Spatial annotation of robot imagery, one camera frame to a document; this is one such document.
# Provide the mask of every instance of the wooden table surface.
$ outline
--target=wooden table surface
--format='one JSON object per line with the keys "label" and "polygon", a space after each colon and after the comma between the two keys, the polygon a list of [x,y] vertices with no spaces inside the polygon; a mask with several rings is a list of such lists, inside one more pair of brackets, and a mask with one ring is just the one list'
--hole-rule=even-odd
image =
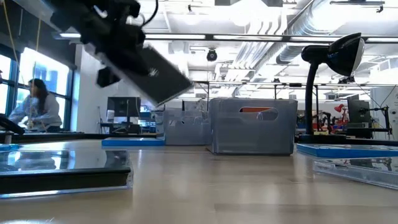
{"label": "wooden table surface", "polygon": [[[28,145],[98,149],[98,140]],[[398,191],[314,174],[311,160],[131,149],[132,190],[0,200],[0,223],[396,223]]]}

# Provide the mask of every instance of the black lamp shade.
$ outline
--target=black lamp shade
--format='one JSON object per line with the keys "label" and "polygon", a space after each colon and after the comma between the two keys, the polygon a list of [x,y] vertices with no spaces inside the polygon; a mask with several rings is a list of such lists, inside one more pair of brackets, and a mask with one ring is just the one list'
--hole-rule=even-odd
{"label": "black lamp shade", "polygon": [[344,36],[329,46],[326,64],[336,73],[350,76],[361,63],[364,40],[361,33]]}

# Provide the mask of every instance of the long dark hair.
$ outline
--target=long dark hair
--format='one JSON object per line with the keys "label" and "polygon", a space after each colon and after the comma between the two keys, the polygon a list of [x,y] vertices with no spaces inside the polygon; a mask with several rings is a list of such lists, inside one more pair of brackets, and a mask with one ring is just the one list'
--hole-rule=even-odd
{"label": "long dark hair", "polygon": [[49,95],[49,92],[47,91],[47,87],[45,86],[43,80],[34,78],[32,80],[29,80],[29,84],[34,85],[38,92],[37,92],[37,98],[39,99],[39,114],[42,114],[44,111],[44,103],[45,99]]}

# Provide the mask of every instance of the blue tray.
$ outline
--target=blue tray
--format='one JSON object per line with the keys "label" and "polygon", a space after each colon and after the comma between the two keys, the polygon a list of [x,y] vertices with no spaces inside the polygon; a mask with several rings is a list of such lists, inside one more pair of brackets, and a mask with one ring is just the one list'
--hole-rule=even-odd
{"label": "blue tray", "polygon": [[398,156],[398,147],[372,145],[297,144],[297,150],[325,158],[365,158]]}
{"label": "blue tray", "polygon": [[0,151],[15,151],[18,149],[18,144],[0,144]]}
{"label": "blue tray", "polygon": [[107,138],[102,146],[164,146],[163,139],[156,138]]}

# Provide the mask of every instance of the woman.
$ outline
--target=woman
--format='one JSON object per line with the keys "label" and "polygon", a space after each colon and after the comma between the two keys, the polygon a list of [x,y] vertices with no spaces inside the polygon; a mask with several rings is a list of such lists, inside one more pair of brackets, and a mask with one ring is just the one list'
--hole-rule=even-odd
{"label": "woman", "polygon": [[15,108],[9,119],[17,124],[31,115],[27,122],[28,129],[59,132],[62,120],[58,115],[60,105],[55,96],[49,94],[44,82],[38,78],[30,80],[29,87],[30,95]]}

